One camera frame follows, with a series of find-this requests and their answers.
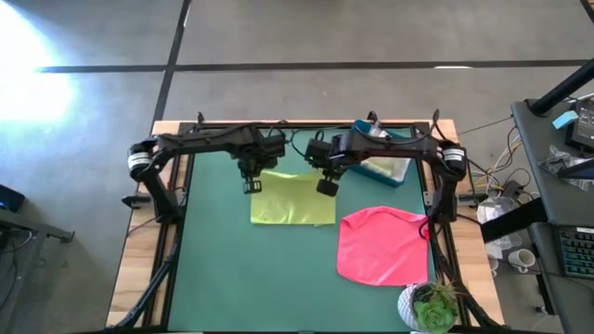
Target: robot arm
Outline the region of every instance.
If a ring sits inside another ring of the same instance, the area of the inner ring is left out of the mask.
[[[419,158],[426,161],[439,178],[433,205],[428,210],[434,221],[456,220],[456,185],[466,176],[466,149],[449,140],[430,135],[418,138],[379,138],[351,130],[335,135],[330,142],[311,139],[305,157],[315,168],[321,168],[324,179],[317,191],[335,196],[339,180],[347,167],[369,157]]]
[[[159,173],[171,158],[185,154],[225,151],[238,167],[246,194],[262,191],[262,184],[254,178],[264,168],[274,168],[278,158],[285,155],[285,136],[264,137],[255,123],[246,123],[223,130],[201,130],[183,135],[157,135],[134,144],[128,151],[130,176],[142,183],[153,197],[158,223],[181,219],[175,194],[168,190]]]

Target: white cup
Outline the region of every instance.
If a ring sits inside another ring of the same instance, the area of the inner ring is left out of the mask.
[[[511,252],[510,255],[508,255],[508,261],[513,267],[518,269],[520,273],[526,274],[528,272],[528,267],[535,265],[536,257],[531,251],[521,249]]]
[[[491,254],[486,254],[486,258],[489,260],[489,267],[491,268],[491,275],[497,276],[497,269],[499,268],[499,261]]]
[[[522,246],[522,237],[520,237],[517,233],[512,233],[508,235],[510,237],[510,243],[512,247],[520,247]]]

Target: green mat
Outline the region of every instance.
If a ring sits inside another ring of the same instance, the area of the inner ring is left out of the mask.
[[[341,131],[326,131],[326,138]],[[305,151],[314,133],[297,134],[296,146]],[[276,168],[310,170],[290,146]],[[408,330],[397,311],[403,288],[370,287],[339,276],[336,252],[338,223],[352,212],[386,205],[425,213],[415,163],[398,188],[347,172],[337,195],[336,225],[253,225],[237,162],[224,152],[197,155],[191,181],[169,330]]]

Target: teal box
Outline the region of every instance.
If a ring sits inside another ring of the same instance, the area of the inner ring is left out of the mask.
[[[355,124],[353,124],[352,129],[359,131],[361,133],[364,133],[364,134],[368,134],[369,130],[371,130],[371,124],[368,122],[362,121],[362,120],[357,120],[357,121],[355,121]],[[395,137],[396,138],[407,138],[404,135],[400,135],[400,134],[395,133],[394,131],[390,131],[390,129],[382,129],[382,130],[387,132],[390,135],[390,137],[392,137],[392,138],[395,138]],[[364,176],[367,176],[367,177],[369,177],[373,180],[376,180],[378,182],[381,182],[385,185],[397,187],[397,186],[402,185],[402,183],[405,181],[409,165],[410,165],[410,159],[403,159],[402,166],[400,167],[402,172],[399,175],[393,175],[393,177],[389,177],[382,173],[378,173],[372,169],[369,169],[369,167],[367,167],[363,164],[353,165],[349,169],[353,172],[363,174]]]

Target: plant pot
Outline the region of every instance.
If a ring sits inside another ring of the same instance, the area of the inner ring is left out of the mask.
[[[407,326],[416,331],[423,331],[423,329],[420,328],[417,323],[417,316],[413,307],[412,297],[415,294],[415,289],[429,284],[431,283],[409,285],[402,291],[400,297],[398,297],[398,313],[400,314],[400,318],[402,318],[402,321],[404,321]]]

